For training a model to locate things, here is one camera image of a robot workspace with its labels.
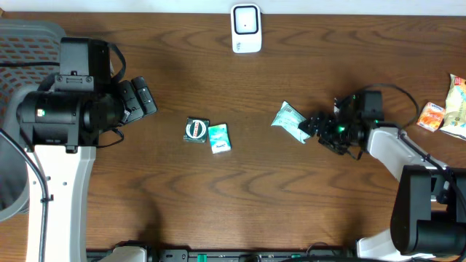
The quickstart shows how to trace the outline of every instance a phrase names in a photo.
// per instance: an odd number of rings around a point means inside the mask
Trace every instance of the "wooden table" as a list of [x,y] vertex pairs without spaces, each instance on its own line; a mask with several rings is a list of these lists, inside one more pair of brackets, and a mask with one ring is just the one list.
[[[396,180],[368,155],[356,162],[270,127],[284,100],[309,116],[365,84],[395,83],[423,106],[445,105],[449,73],[466,77],[466,18],[263,15],[259,53],[236,55],[228,15],[10,13],[69,36],[116,43],[127,78],[144,76],[159,112],[98,151],[87,247],[127,239],[193,249],[353,245],[390,224]],[[409,100],[384,90],[386,119]],[[227,123],[232,151],[183,141],[188,116]],[[433,156],[466,167],[466,144],[408,128]],[[108,136],[102,143],[115,139]],[[0,224],[0,260],[24,261],[27,215]]]

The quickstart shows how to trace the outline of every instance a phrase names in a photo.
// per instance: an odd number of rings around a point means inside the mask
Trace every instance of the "teal packet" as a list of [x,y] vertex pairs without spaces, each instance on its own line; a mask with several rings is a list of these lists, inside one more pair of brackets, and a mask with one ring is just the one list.
[[214,154],[232,150],[226,124],[209,127],[209,141]]

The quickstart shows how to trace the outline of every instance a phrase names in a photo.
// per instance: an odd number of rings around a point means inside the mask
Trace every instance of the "white circular logo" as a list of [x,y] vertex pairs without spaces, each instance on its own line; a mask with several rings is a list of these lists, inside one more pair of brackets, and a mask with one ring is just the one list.
[[204,122],[200,120],[193,120],[191,124],[186,126],[186,134],[192,139],[201,138],[203,135],[205,135],[206,130],[207,127],[205,126]]

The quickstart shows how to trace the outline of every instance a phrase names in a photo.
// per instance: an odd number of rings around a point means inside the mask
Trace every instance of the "yellow and white snack bag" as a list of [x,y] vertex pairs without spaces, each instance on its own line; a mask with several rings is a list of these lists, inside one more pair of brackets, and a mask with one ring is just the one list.
[[446,112],[440,131],[466,140],[466,83],[465,80],[450,75],[450,91],[446,97]]

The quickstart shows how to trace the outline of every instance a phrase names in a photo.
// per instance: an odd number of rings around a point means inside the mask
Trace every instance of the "black square package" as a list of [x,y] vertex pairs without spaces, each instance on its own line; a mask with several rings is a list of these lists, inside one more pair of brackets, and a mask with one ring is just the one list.
[[188,118],[183,139],[191,143],[205,143],[208,128],[209,120]]

